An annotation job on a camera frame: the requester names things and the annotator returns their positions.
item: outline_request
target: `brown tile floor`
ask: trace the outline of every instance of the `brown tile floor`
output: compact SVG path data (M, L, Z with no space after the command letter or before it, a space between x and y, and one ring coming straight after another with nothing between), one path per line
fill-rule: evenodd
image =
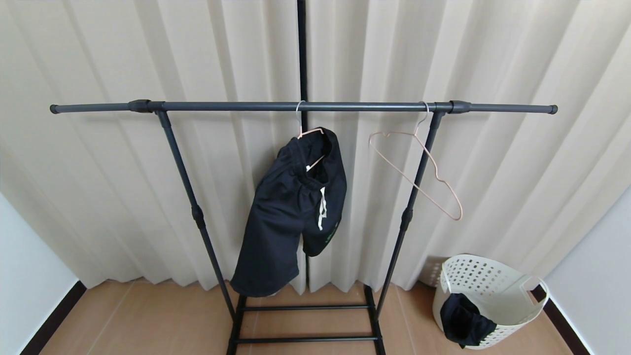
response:
M545 314L500 344L484 351L461 350L434 323L434 289L391 287L380 325L388 354L571 354ZM291 287L248 305L363 302L360 284L343 293L327 285L299 296ZM48 342L42 354L225 354L231 322L218 287L173 282L104 282L88 290ZM370 335L365 310L246 313L243 337L301 334ZM374 354L371 342L257 344L239 346L240 355Z

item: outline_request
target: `dark brown baseboard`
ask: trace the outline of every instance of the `dark brown baseboard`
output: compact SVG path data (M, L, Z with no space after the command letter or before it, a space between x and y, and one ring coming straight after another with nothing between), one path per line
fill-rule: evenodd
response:
M79 301L79 298L83 296L85 290L86 288L81 281L77 281L77 283L74 284L73 288L66 294L66 297L61 300L48 319L46 319L46 322L42 324L37 333L35 333L33 338L28 342L27 346L24 347L21 355L37 355L42 351L48 340L61 325L61 322L66 319L68 313L70 313Z
M537 288L532 290L532 293L537 301L541 301L546 296L546 292L541 286L537 286ZM579 336L576 335L574 329L570 326L570 323L567 322L567 319L565 319L557 305L551 299L549 299L548 303L543 307L543 311L548 315L548 318L552 321L552 324L554 324L558 333L574 355L590 355Z

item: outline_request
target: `empty hanger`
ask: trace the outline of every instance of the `empty hanger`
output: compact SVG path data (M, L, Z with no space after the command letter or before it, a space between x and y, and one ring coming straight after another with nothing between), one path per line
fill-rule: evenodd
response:
M306 131L303 132L302 131L302 119L298 116L298 108L300 107L300 104L305 102L304 100L301 100L298 105L296 106L296 119L298 120L298 124L300 125L300 133L298 134L298 136L296 138L301 139L304 135L308 135L309 133L313 133L313 132L318 132L320 131L320 133L324 134L324 131L322 130L322 128L315 128L312 129L310 131ZM318 164L320 162L320 160L322 160L324 158L324 155L322 157L319 157L313 164L311 165L307 165L307 171L311 170L314 166L316 166L316 164Z
M418 133L418 126L427 118L427 116L430 113L430 108L429 106L425 104L425 108L427 109L427 112L425 113L425 117L423 117L423 119L416 124L416 129L414 130L414 133L409 133L409 132L401 132L401 131L390 131L388 133L384 133L384 132L376 132L376 133L372 133L370 135L370 138L368 139L368 143L369 145L375 150L375 152L377 152L377 154L379 154L379 156L381 156L388 164L390 164L393 168L395 168L401 175L403 175L403 177L408 180L418 191L420 191L423 195L425 195L425 197L427 197L434 205L436 205L436 207L438 207L441 211L443 211L446 215L448 215L451 219L453 220L460 220L463 217L463 206L460 203L460 200L458 199L458 196L456 195L456 192L454 191L454 189L451 188L451 185L441 179L438 175L438 166L436 165L436 161L434 161L432 154L430 154L430 151L427 150L427 148L425 148L425 145L423 144L423 142L418 138L418 136L416 135ZM429 197L429 195L427 195L423 190L421 190L421 188L416 185L414 183L414 180L410 179L409 177L407 177L405 175L405 173L403 171L401 171L398 167L396 167L390 160L388 160L383 154L381 154L381 152L372 144L372 137L374 137L375 135L381 134L384 137L388 138L390 137L391 134L400 134L400 135L408 135L408 136L413 136L415 138L415 140L418 142L418 144L421 145L421 147L423 147L423 150L425 151L425 154L428 155L429 159L432 161L432 164L434 165L434 169L435 169L435 175L436 175L436 180L440 181L441 183L445 184L448 188L449 191L451 191L451 194L454 196L454 198L456 199L456 202L458 203L458 207L460 209L460 215L458 217L454 217L453 215L451 215L449 212L447 212L447 210L445 210L444 208L442 208L433 198Z

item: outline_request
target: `black metal clothes rack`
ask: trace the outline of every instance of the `black metal clothes rack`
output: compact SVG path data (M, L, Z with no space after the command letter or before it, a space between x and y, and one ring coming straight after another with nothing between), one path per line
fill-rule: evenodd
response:
M150 100L135 100L128 103L120 104L87 104L87 105L51 105L50 111L54 114L65 112L95 112L95 111L134 111L143 113L155 113L164 132L167 136L168 144L173 153L175 159L175 165L180 173L182 182L184 183L184 189L186 195L191 203L192 217L199 228L202 240L206 246L206 251L210 257L210 262L215 271L217 281L221 287L223 298L225 299L226 306L232 317L232 333L230 334L230 340L228 341L228 355L234 355L237 352L237 346L239 344L268 344L268 343L288 343L288 342L331 342L331 341L355 341L355 340L370 340L375 344L375 350L378 355L385 355L386 350L384 348L383 337L381 335L381 329L379 328L379 315L384 306L384 300L386 299L386 293L388 286L392 279L392 273L401 251L401 245L403 244L403 238L408 229L410 221L412 220L413 207L416 201L416 195L418 190L412 187L410 193L410 199L408 200L407 207L403 210L401 216L401 227L399 228L399 234L397 236L394 251L390 259L388 271L386 274L386 280L379 298L379 304L375 306L375 301L372 296L372 289L370 286L364 286L364 295L366 297L365 304L352 304L352 305L313 305L313 306L266 306L266 307L251 307L246 306L245 302L247 297L240 295L237 301L236 311L232 306L232 301L228 295L228 289L226 288L225 280L221 274L219 263L215 255L215 250L211 244L210 237L208 236L208 230L206 229L206 223L204 221L204 214L201 207L198 205L193 193L191 181L186 173L186 167L182 160L179 147L175 141L175 135L171 128L171 122L168 118L167 111L381 111L381 112L421 112L431 111L432 120L430 123L430 129L427 134L427 140L425 147L428 151L432 149L436 132L440 126L440 122L446 114L460 114L465 112L531 112L531 113L545 113L555 114L557 112L556 105L496 105L496 104L471 104L464 101L449 101L449 102L412 102L412 103L387 103L387 102L302 102L297 108L298 102L164 102L164 101L150 101ZM307 129L307 125L303 124L303 129ZM414 180L417 186L420 185L427 165L428 155L424 152L421 161L416 171L416 178ZM355 310L366 309L370 318L370 324L372 326L372 335L370 336L327 336L327 337L283 337L283 338L256 338L256 339L244 339L240 337L241 324L245 312L251 311L307 311L307 310Z

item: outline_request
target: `laundry basket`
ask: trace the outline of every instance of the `laundry basket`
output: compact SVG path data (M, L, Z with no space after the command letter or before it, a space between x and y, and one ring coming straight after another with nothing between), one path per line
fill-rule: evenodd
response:
M525 284L535 286L536 281L546 292L539 303L533 302L525 287ZM452 293L467 296L481 315L497 324L495 331L479 346L467 346L468 349L485 349L497 344L535 319L548 301L548 286L541 279L474 255L456 255L442 264L440 285L433 301L434 319L441 330L440 309Z

